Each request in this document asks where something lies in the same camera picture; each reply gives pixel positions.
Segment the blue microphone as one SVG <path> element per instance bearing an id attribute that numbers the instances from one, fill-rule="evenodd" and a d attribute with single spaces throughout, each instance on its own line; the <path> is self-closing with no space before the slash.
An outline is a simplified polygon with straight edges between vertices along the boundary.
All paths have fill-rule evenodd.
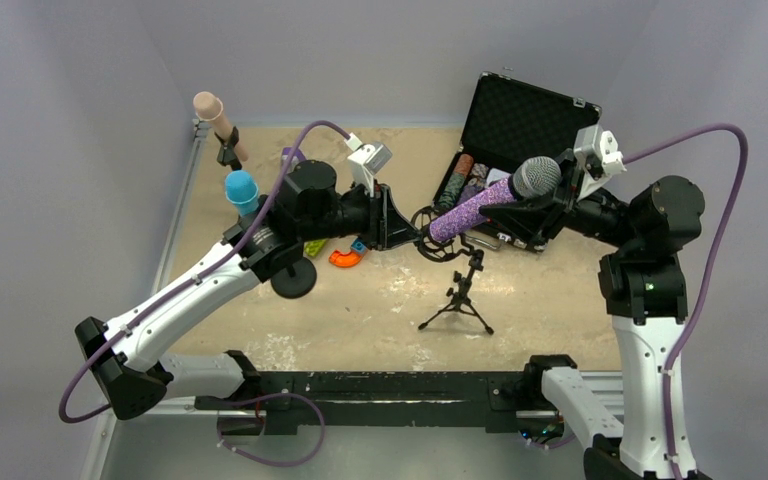
<path id="1" fill-rule="evenodd" d="M 225 195 L 240 217 L 260 208 L 259 187 L 253 177 L 244 170 L 233 170 L 225 178 Z"/>

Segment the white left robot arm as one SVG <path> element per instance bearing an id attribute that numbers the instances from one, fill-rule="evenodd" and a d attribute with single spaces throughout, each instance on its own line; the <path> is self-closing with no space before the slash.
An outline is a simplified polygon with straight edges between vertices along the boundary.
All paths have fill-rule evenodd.
<path id="1" fill-rule="evenodd" d="M 193 267 L 130 311 L 76 326 L 83 371 L 93 375 L 107 409 L 121 420 L 168 398 L 237 397 L 252 373 L 243 354 L 176 359 L 169 349 L 214 311 L 262 284 L 284 299 L 307 295 L 317 271 L 304 255 L 306 242 L 356 236 L 371 249 L 390 250 L 420 236 L 387 185 L 355 183 L 338 193 L 335 170 L 324 162 L 281 170 L 265 195 L 247 172 L 234 171 L 226 196 L 237 220 Z"/>

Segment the pink microphone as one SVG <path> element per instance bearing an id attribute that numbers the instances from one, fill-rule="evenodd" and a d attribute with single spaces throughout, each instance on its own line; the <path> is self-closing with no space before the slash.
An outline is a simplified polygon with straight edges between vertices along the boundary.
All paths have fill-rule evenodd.
<path id="1" fill-rule="evenodd" d="M 225 114 L 222 100 L 212 92 L 201 91 L 193 97 L 192 105 L 196 116 L 212 127 L 214 134 L 232 148 L 238 160 L 246 162 L 248 152 L 239 139 L 239 131 Z"/>

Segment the black shock mount tripod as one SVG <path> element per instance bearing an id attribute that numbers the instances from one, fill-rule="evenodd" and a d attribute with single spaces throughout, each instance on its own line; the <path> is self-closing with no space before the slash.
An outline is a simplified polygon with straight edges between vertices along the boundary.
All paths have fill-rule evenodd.
<path id="1" fill-rule="evenodd" d="M 453 239 L 442 244 L 434 243 L 428 233 L 429 226 L 436 219 L 436 211 L 432 206 L 425 206 L 417 210 L 411 217 L 411 223 L 422 232 L 422 237 L 416 246 L 420 255 L 433 263 L 447 263 L 460 256 L 468 258 L 468 271 L 466 273 L 455 270 L 452 276 L 453 285 L 446 291 L 448 303 L 441 307 L 435 314 L 423 323 L 419 324 L 419 331 L 425 330 L 434 320 L 442 314 L 454 313 L 476 318 L 484 328 L 487 335 L 492 336 L 495 331 L 485 321 L 482 315 L 474 307 L 470 298 L 470 290 L 473 286 L 473 277 L 476 272 L 484 270 L 485 252 L 474 246 L 465 233 L 460 233 Z"/>

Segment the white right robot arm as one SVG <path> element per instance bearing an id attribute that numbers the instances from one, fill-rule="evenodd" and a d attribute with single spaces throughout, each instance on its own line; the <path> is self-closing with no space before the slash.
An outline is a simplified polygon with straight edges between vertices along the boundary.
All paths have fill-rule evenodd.
<path id="1" fill-rule="evenodd" d="M 626 203 L 606 191 L 586 194 L 574 171 L 548 157 L 525 161 L 509 186 L 512 198 L 488 207 L 493 220 L 522 220 L 569 192 L 575 199 L 564 226 L 614 247 L 598 277 L 620 352 L 623 418 L 608 412 L 568 357 L 535 355 L 526 366 L 535 393 L 580 442 L 585 476 L 700 478 L 684 420 L 680 355 L 692 319 L 678 254 L 700 235 L 701 190 L 670 175 Z"/>

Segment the purple glitter microphone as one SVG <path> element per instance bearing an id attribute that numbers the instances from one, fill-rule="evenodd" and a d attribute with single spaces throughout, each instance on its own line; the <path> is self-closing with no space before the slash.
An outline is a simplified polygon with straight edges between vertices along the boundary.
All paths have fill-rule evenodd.
<path id="1" fill-rule="evenodd" d="M 454 207 L 428 225 L 428 238 L 443 244 L 455 236 L 484 223 L 483 207 L 514 203 L 550 193 L 560 184 L 562 172 L 552 158 L 540 156 L 526 160 L 508 177 Z"/>

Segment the black mic stand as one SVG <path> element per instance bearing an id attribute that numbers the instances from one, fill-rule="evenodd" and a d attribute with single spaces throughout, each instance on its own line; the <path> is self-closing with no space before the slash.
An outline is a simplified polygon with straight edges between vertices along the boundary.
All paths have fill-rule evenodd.
<path id="1" fill-rule="evenodd" d="M 236 147 L 240 146 L 238 128 L 236 126 L 232 126 L 225 137 L 223 137 L 220 132 L 215 129 L 214 136 L 220 143 L 220 149 L 216 157 L 217 163 L 223 167 L 229 168 L 232 171 L 240 171 L 242 169 L 243 160 L 239 157 L 236 150 Z"/>
<path id="2" fill-rule="evenodd" d="M 277 272 L 271 278 L 270 284 L 278 296 L 285 299 L 298 299 L 311 292 L 317 278 L 317 270 L 313 262 L 302 258 Z"/>

